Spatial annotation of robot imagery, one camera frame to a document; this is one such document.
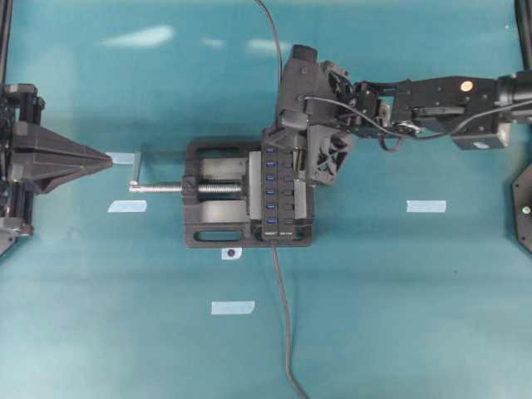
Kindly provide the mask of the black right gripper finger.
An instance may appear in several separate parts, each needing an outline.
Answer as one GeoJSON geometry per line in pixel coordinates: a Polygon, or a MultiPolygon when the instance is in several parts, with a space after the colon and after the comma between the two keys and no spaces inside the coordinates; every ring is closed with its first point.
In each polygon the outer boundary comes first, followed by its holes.
{"type": "Polygon", "coordinates": [[[338,129],[313,125],[307,130],[306,177],[310,185],[334,185],[354,146],[354,136],[338,129]]]}
{"type": "Polygon", "coordinates": [[[308,140],[305,131],[272,125],[265,130],[265,145],[282,151],[306,150],[308,140]]]}

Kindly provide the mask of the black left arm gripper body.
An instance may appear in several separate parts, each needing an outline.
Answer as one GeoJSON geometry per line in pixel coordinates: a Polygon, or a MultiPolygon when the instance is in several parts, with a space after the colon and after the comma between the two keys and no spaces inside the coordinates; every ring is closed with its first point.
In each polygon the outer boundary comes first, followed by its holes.
{"type": "Polygon", "coordinates": [[[44,100],[32,84],[1,85],[1,255],[20,238],[33,234],[34,194],[22,183],[10,181],[8,167],[16,122],[41,123],[44,100]]]}

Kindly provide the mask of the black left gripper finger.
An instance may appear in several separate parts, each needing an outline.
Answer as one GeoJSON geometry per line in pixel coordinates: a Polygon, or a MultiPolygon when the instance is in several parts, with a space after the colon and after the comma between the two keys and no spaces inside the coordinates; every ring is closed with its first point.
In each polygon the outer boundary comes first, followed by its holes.
{"type": "Polygon", "coordinates": [[[14,125],[12,148],[18,152],[65,155],[83,160],[112,162],[111,157],[105,153],[28,122],[17,122],[14,125]]]}
{"type": "Polygon", "coordinates": [[[35,194],[48,194],[67,182],[109,169],[111,163],[98,160],[74,160],[70,163],[27,160],[11,165],[11,181],[35,194]]]}

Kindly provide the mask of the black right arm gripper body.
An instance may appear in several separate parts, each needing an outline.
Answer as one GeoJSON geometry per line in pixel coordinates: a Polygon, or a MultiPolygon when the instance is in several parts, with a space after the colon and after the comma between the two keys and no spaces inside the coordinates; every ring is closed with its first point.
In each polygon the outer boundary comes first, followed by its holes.
{"type": "Polygon", "coordinates": [[[333,123],[341,110],[319,97],[340,101],[336,85],[341,82],[330,62],[287,61],[282,74],[276,104],[276,125],[305,131],[315,124],[333,123]]]}

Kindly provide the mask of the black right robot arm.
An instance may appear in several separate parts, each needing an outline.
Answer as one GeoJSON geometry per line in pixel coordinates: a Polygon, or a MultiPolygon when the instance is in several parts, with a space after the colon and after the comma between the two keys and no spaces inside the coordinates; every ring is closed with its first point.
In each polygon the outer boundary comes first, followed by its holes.
{"type": "Polygon", "coordinates": [[[407,140],[450,137],[462,150],[501,149],[513,124],[531,122],[531,73],[352,82],[331,62],[290,59],[276,117],[263,133],[267,167],[308,185],[333,185],[356,138],[396,152],[407,140]]]}

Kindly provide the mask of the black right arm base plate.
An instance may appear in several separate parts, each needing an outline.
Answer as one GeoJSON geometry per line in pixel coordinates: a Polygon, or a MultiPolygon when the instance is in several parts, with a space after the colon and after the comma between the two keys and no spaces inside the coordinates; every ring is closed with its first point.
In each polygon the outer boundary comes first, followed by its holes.
{"type": "Polygon", "coordinates": [[[529,164],[512,182],[515,233],[520,244],[531,252],[531,169],[529,164]]]}

